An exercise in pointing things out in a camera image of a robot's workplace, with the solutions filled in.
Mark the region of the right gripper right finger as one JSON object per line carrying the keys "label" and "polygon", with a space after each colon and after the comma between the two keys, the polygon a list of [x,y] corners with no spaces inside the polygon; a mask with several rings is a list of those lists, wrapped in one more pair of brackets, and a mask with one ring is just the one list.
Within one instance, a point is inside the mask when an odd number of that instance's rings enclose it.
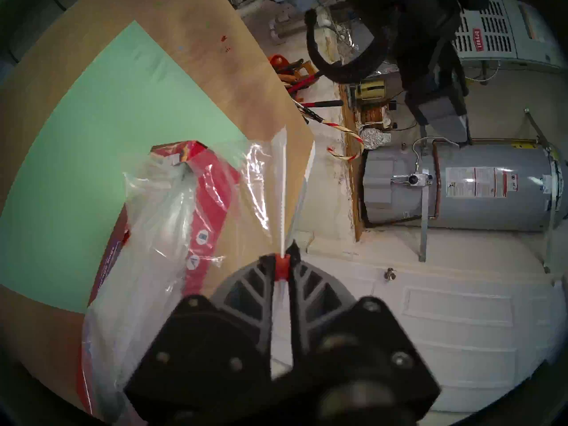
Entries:
{"label": "right gripper right finger", "polygon": [[440,386],[387,304],[302,260],[288,279],[293,423],[418,423]]}

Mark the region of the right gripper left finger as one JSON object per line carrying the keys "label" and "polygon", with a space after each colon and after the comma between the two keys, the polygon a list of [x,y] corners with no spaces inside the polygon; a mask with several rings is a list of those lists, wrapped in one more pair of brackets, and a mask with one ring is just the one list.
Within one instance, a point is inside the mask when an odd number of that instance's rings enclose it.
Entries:
{"label": "right gripper left finger", "polygon": [[124,390],[148,425],[188,419],[270,380],[276,259],[262,256],[210,298],[177,304]]}

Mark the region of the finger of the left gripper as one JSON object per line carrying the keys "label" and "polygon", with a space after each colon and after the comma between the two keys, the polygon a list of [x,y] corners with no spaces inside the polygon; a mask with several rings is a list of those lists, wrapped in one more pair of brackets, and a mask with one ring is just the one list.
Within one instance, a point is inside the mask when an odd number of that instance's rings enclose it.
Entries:
{"label": "finger of the left gripper", "polygon": [[431,126],[438,137],[452,142],[470,141],[465,97],[458,82],[436,89],[407,90],[406,106],[418,125]]}

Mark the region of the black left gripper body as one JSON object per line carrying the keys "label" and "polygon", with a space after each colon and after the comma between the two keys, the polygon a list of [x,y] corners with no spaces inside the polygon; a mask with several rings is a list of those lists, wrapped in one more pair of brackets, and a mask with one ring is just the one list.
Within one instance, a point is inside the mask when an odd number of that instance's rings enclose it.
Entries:
{"label": "black left gripper body", "polygon": [[455,77],[468,95],[465,73],[452,45],[462,10],[483,10],[489,0],[351,0],[351,8],[373,40],[351,61],[351,83],[371,75],[388,57],[394,59],[409,93],[439,67],[439,86]]}

